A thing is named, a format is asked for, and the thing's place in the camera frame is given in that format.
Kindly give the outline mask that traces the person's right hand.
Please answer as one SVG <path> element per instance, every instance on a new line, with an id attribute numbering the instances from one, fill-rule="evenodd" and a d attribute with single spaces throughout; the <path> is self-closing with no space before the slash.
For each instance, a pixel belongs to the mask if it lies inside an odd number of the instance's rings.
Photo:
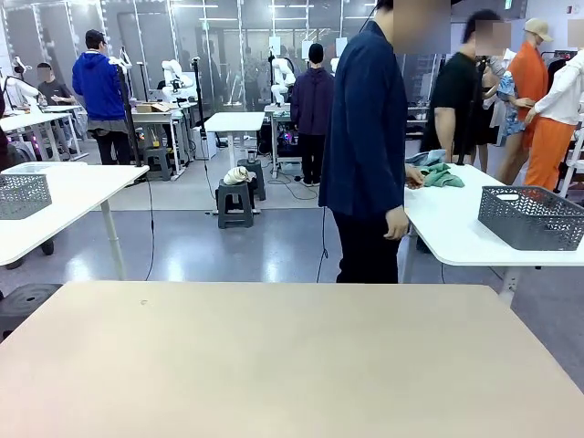
<path id="1" fill-rule="evenodd" d="M 389 210 L 385 214 L 388 231 L 384 237 L 388 240 L 402 239 L 409 230 L 410 221 L 402 205 Z"/>

